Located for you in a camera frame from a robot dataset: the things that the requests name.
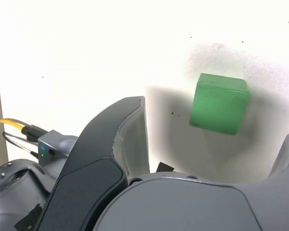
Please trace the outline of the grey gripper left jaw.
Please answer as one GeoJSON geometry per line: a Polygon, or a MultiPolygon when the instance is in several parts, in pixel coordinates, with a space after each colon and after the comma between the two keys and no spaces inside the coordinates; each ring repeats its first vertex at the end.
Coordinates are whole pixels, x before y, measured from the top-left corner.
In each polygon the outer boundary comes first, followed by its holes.
{"type": "Polygon", "coordinates": [[[149,173],[145,98],[127,97],[80,134],[36,224],[38,231],[91,231],[129,181],[149,173]]]}

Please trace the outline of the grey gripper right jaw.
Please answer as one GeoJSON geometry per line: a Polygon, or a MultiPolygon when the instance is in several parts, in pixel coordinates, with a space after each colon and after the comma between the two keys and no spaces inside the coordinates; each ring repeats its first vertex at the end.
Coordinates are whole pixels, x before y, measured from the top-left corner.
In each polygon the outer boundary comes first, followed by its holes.
{"type": "Polygon", "coordinates": [[[289,231],[289,135],[269,177],[225,184],[151,174],[120,193],[96,231],[289,231]]]}

